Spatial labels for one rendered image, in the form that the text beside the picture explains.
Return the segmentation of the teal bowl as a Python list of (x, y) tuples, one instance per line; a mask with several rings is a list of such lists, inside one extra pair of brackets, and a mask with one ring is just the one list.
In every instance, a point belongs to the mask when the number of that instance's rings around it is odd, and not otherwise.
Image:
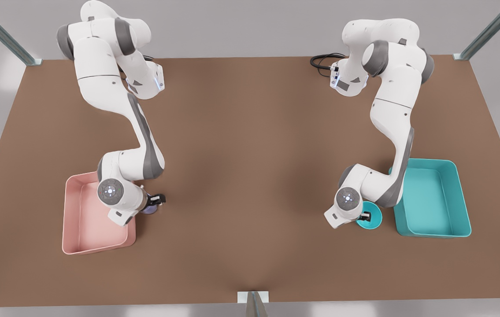
[[(364, 212), (371, 212), (371, 221), (361, 221), (361, 214)], [(361, 214), (355, 222), (364, 229), (376, 229), (382, 223), (382, 211), (375, 203), (363, 201)]]

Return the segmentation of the purple cup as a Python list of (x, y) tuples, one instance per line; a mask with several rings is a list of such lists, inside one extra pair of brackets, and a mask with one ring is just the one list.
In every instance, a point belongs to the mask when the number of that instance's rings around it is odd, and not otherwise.
[[(144, 186), (141, 185), (140, 188), (144, 191), (144, 194), (145, 194), (145, 198), (147, 198), (146, 194), (147, 192), (144, 190)], [(159, 206), (145, 206), (143, 207), (143, 209), (140, 210), (140, 213), (142, 214), (153, 214), (157, 211)]]

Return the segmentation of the teal plastic box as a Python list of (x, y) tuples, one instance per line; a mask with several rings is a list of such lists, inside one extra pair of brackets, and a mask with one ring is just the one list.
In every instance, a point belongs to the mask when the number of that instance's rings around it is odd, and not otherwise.
[(403, 196), (393, 207), (400, 235), (449, 239), (472, 234), (454, 162), (410, 158), (403, 185)]

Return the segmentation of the pink plastic box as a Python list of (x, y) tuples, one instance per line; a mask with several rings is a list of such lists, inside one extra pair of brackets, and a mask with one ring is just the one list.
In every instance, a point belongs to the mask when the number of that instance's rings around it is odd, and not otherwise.
[(98, 184), (95, 171), (73, 175), (65, 183), (61, 249), (67, 255), (129, 247), (136, 241), (135, 219), (125, 227), (111, 221), (109, 207), (97, 197)]

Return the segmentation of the silver frame post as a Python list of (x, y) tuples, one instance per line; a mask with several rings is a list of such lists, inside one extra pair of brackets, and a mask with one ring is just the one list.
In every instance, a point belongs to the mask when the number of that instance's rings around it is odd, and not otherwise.
[(500, 31), (500, 13), (460, 53), (453, 54), (454, 60), (469, 61)]
[(10, 34), (0, 25), (0, 42), (21, 60), (26, 66), (40, 66), (42, 59), (34, 58), (26, 49), (23, 48)]
[(269, 317), (265, 303), (269, 303), (269, 291), (238, 291), (237, 303), (245, 304), (245, 317)]

